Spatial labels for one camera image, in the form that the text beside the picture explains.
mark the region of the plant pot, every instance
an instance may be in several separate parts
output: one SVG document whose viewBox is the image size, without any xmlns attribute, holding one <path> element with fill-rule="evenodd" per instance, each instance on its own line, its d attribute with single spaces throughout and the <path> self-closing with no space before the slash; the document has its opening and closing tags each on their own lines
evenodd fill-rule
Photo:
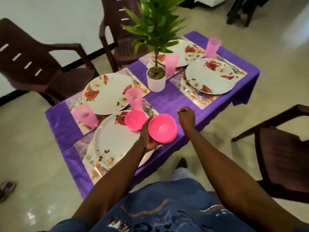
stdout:
<svg viewBox="0 0 309 232">
<path fill-rule="evenodd" d="M 150 78 L 148 76 L 149 70 L 150 70 L 150 68 L 146 72 L 148 88 L 152 92 L 161 92 L 165 88 L 165 83 L 166 83 L 166 71 L 165 71 L 165 69 L 164 69 L 165 76 L 160 80 L 154 80 L 154 79 Z"/>
</svg>

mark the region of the purple tablecloth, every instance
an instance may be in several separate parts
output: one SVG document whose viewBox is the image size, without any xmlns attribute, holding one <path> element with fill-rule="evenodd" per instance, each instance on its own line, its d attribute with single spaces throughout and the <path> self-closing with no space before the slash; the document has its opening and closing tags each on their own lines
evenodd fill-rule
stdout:
<svg viewBox="0 0 309 232">
<path fill-rule="evenodd" d="M 206 48 L 208 39 L 196 31 L 185 35 L 190 41 Z M 242 78 L 235 87 L 228 93 L 221 95 L 214 102 L 208 105 L 204 110 L 199 109 L 191 100 L 180 92 L 170 81 L 167 81 L 166 87 L 162 92 L 151 92 L 145 96 L 145 99 L 160 114 L 166 113 L 171 115 L 178 124 L 177 110 L 188 106 L 195 111 L 196 128 L 201 131 L 209 122 L 214 119 L 222 110 L 231 102 L 233 105 L 247 104 L 255 86 L 260 71 L 257 67 L 239 58 L 237 55 L 220 47 L 218 55 L 227 59 L 234 65 L 238 66 L 248 74 Z M 147 85 L 146 70 L 147 68 L 138 60 L 128 66 L 129 70 Z M 52 106 L 46 112 L 47 120 L 52 132 L 56 138 L 59 149 L 71 172 L 73 179 L 84 199 L 93 187 L 93 183 L 76 151 L 74 144 L 84 136 L 73 119 L 65 101 Z M 175 151 L 188 143 L 188 138 L 184 135 L 181 126 L 178 124 L 178 135 L 176 139 L 169 144 L 163 145 L 155 151 L 150 159 L 142 165 L 135 173 L 132 187 L 140 183 L 143 179 L 155 172 Z"/>
</svg>

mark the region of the person's right hand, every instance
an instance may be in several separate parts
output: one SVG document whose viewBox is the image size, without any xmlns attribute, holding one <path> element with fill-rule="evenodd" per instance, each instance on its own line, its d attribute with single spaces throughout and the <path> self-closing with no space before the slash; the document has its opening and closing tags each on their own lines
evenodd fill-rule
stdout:
<svg viewBox="0 0 309 232">
<path fill-rule="evenodd" d="M 191 108 L 183 107 L 178 110 L 177 113 L 179 116 L 179 123 L 185 134 L 195 129 L 195 113 Z"/>
</svg>

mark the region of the beige tiled floor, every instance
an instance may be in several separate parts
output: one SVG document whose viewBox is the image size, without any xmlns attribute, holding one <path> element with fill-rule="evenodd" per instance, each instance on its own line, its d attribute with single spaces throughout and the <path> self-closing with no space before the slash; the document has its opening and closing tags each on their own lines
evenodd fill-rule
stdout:
<svg viewBox="0 0 309 232">
<path fill-rule="evenodd" d="M 239 23 L 226 25 L 232 2 L 227 0 L 215 8 L 181 8 L 178 14 L 188 18 L 181 34 L 196 30 L 207 37 L 217 36 L 225 48 L 261 70 L 249 104 L 230 105 L 202 131 L 220 151 L 259 180 L 253 138 L 232 144 L 230 139 L 295 104 L 309 105 L 308 44 L 290 49 L 282 41 L 307 0 L 271 0 L 257 10 L 249 28 Z M 100 73 L 111 72 L 106 55 L 93 62 Z M 33 92 L 0 107 L 0 182 L 18 182 L 14 194 L 0 204 L 0 231 L 47 230 L 70 217 L 82 202 L 45 118 L 48 108 L 47 102 Z M 308 124 L 308 119 L 301 117 L 280 128 L 308 139 Z M 189 170 L 202 185 L 212 189 L 191 143 L 175 152 L 138 187 L 168 180 L 181 156 L 187 158 Z M 276 201 L 309 222 L 309 205 Z"/>
</svg>

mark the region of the blue t-shirt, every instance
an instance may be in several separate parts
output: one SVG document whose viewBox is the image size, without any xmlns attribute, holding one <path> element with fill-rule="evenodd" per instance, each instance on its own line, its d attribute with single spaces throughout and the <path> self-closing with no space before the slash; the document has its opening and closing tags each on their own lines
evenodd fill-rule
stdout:
<svg viewBox="0 0 309 232">
<path fill-rule="evenodd" d="M 94 227 L 68 219 L 50 232 L 254 231 L 193 179 L 156 182 L 129 193 Z"/>
</svg>

